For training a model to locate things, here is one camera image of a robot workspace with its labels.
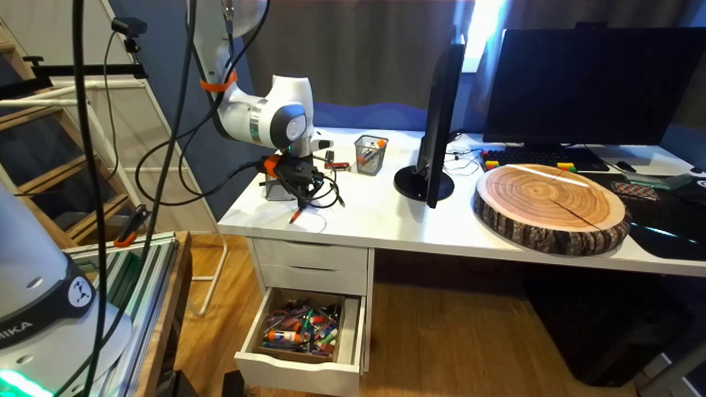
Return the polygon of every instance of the desk drawer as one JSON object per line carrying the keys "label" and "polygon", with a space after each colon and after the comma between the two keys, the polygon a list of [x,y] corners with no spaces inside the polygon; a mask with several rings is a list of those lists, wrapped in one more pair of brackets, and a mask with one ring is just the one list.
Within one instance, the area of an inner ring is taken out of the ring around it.
{"label": "desk drawer", "polygon": [[245,336],[242,349],[235,353],[235,364],[246,386],[287,388],[317,395],[357,395],[362,373],[362,336],[365,324],[364,298],[342,296],[342,318],[336,332],[336,353],[332,362],[299,362],[282,358],[267,353],[257,353],[263,336],[263,321],[273,300],[282,300],[289,293],[310,298],[317,293],[264,289],[264,300],[257,315]]}
{"label": "desk drawer", "polygon": [[365,296],[368,249],[252,239],[264,287]]}

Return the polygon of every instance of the wood log slice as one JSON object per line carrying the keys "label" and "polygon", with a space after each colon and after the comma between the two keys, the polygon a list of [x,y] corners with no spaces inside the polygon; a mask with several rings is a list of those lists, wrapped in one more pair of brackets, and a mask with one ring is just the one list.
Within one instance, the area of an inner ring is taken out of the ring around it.
{"label": "wood log slice", "polygon": [[472,207],[501,236],[547,253],[603,253],[629,232],[624,202],[612,191],[548,165],[489,169],[473,190]]}

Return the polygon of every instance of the black monitor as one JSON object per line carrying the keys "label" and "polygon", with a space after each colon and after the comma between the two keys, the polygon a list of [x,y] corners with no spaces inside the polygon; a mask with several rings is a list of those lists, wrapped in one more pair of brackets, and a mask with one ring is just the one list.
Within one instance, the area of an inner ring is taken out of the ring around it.
{"label": "black monitor", "polygon": [[706,28],[509,28],[483,140],[659,142]]}
{"label": "black monitor", "polygon": [[449,138],[462,52],[462,34],[455,28],[434,66],[425,131],[418,142],[416,163],[400,167],[394,173],[396,191],[415,200],[425,200],[427,207],[437,207],[437,200],[443,200],[455,191],[455,181],[443,173],[443,154]]}

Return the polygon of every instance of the white desk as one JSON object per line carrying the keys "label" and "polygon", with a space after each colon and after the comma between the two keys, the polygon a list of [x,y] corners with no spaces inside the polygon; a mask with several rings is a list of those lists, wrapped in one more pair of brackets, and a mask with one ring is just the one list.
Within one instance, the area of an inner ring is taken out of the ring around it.
{"label": "white desk", "polygon": [[[601,255],[548,255],[530,250],[488,229],[472,211],[472,191],[483,169],[473,165],[447,169],[455,178],[449,197],[437,210],[400,196],[392,175],[415,163],[418,131],[399,130],[322,130],[330,138],[335,160],[355,167],[352,140],[359,133],[387,136],[384,167],[377,175],[336,171],[343,207],[307,210],[292,225],[292,200],[264,200],[263,175],[256,175],[227,210],[218,226],[222,234],[246,236],[256,276],[264,296],[269,289],[313,289],[359,296],[357,339],[352,358],[327,366],[280,362],[254,353],[256,325],[235,353],[246,384],[292,388],[323,395],[357,392],[357,374],[368,364],[368,335],[373,318],[375,249],[425,250],[440,255],[469,255],[536,265],[568,265],[592,268],[624,268],[646,272],[706,276],[706,262],[666,260],[646,253],[626,238],[616,250]],[[687,163],[659,147],[596,147],[608,163],[626,159],[638,171],[682,173]]]}

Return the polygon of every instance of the keyboard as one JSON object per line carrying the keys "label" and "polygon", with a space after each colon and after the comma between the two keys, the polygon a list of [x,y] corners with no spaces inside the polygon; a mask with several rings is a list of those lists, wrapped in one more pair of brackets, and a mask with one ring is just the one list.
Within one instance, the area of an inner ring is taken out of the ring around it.
{"label": "keyboard", "polygon": [[586,147],[522,147],[507,144],[503,150],[483,150],[483,167],[504,163],[543,163],[566,169],[608,169],[607,163]]}

